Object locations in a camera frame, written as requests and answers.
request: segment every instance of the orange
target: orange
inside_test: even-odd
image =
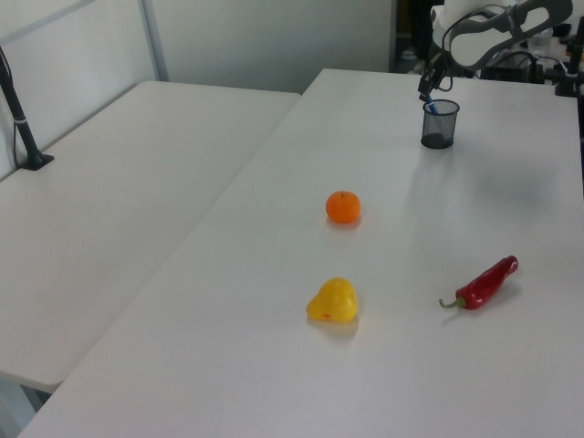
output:
[[[359,219],[361,202],[355,193],[334,192],[327,199],[328,218],[336,224],[350,224]]]

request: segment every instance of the table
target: table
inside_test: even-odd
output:
[[[297,99],[146,82],[0,183],[0,377],[52,392]]]
[[[456,79],[431,151],[418,80],[323,71],[23,438],[581,436],[576,102]],[[510,254],[484,308],[438,306]],[[333,276],[358,319],[310,322]]]

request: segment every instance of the pen holder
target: pen holder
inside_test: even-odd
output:
[[[422,144],[426,148],[445,149],[453,145],[459,109],[451,100],[435,100],[423,105]]]

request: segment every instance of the white wall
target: white wall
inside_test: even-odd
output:
[[[154,79],[147,41],[140,0],[96,0],[4,44],[38,147],[126,89]],[[0,179],[12,169],[12,115],[0,93]]]
[[[323,68],[390,66],[397,0],[144,3],[173,82],[302,93]]]

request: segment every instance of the pepper stem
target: pepper stem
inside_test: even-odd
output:
[[[463,308],[464,306],[466,306],[466,301],[464,301],[464,298],[462,297],[457,298],[452,304],[444,304],[442,300],[440,300],[439,302],[440,306],[442,306],[443,308]]]

